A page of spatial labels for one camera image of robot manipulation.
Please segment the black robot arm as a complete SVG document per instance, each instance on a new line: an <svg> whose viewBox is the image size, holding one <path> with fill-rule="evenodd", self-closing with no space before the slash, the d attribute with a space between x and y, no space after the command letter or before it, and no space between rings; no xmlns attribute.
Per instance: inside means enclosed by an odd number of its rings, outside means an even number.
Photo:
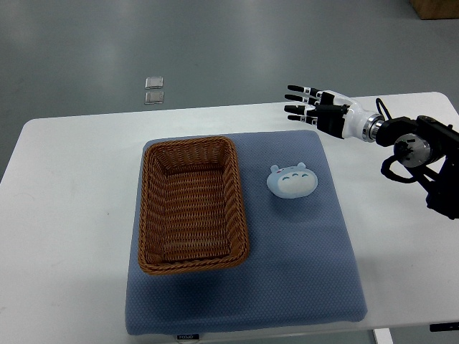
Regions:
<svg viewBox="0 0 459 344"><path fill-rule="evenodd" d="M314 125L339 139L357 138L393 154L383 161L381 173L399 183L419 183L427 192L426 205L449 219L458 218L458 132L434 118L394 118L381 98L376 111L331 90L288 85L284 111L288 119Z"/></svg>

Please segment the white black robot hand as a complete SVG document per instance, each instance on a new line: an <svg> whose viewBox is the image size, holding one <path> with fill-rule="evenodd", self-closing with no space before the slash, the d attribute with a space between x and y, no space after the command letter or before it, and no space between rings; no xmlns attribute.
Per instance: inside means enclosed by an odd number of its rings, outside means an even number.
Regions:
<svg viewBox="0 0 459 344"><path fill-rule="evenodd" d="M320 131L335 138L374 139L372 130L377 123L377 114L374 111L365 110L353 98L313 87L288 85L287 89L306 96L285 94L286 100L317 104L317 106L285 105L284 111L291 114L319 114L317 118L307 115L288 115L289 120L316 125Z"/></svg>

